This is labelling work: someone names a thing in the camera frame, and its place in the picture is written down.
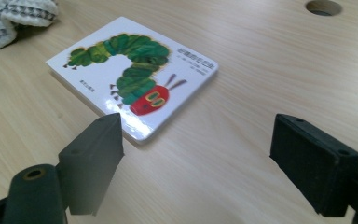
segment book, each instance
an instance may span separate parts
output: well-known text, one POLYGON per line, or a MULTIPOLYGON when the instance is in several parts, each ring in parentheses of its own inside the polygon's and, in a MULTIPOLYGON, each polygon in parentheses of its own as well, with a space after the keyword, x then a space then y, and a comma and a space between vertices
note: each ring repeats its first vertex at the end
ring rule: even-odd
POLYGON ((218 64, 120 17, 47 61, 56 77, 102 115, 120 113, 142 144, 216 74, 218 64))

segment table surface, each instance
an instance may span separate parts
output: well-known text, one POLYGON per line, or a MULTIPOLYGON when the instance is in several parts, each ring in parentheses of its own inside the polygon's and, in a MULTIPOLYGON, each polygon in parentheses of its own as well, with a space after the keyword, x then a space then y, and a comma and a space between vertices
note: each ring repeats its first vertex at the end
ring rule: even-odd
POLYGON ((45 61, 124 16, 220 68, 151 142, 124 141, 98 216, 69 223, 351 223, 317 215, 269 157, 277 113, 358 151, 358 1, 336 2, 328 17, 307 0, 61 0, 54 24, 0 49, 0 199, 98 118, 45 61))

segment caterpillar illustration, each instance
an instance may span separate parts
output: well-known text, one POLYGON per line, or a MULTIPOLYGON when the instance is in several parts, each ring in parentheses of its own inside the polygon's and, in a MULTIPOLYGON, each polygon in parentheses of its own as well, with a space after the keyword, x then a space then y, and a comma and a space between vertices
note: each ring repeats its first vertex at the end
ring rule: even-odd
MULTIPOLYGON (((109 57, 120 54, 127 56, 132 64, 123 71, 116 85, 110 85, 111 95, 114 96, 115 100, 118 101, 121 97, 121 104, 118 104, 118 106, 121 108, 123 105, 132 105, 131 111, 134 114, 144 115, 165 105, 169 96, 168 89, 158 86, 152 76, 168 62, 170 51, 149 36, 121 34, 98 42, 87 49, 74 49, 64 67, 71 66, 72 69, 76 70, 78 66, 86 67, 93 63, 104 63, 109 57), (144 100, 149 103, 152 109, 146 109, 144 103, 140 105, 139 102, 144 102, 144 100)), ((185 82, 185 80, 181 80, 173 86, 185 82)))

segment towel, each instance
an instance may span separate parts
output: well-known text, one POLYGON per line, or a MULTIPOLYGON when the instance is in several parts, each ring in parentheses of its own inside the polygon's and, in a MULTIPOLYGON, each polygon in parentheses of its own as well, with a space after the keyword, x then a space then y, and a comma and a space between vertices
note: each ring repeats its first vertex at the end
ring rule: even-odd
POLYGON ((16 38, 19 25, 47 27, 57 16, 56 0, 0 0, 0 48, 16 38))

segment table hole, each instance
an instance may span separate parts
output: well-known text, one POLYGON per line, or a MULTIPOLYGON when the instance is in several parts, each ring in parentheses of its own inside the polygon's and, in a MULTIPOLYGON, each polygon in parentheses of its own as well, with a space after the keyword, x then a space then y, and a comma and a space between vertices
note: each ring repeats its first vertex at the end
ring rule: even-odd
POLYGON ((336 16, 341 13, 342 6, 328 0, 313 0, 305 5, 305 8, 318 16, 336 16))

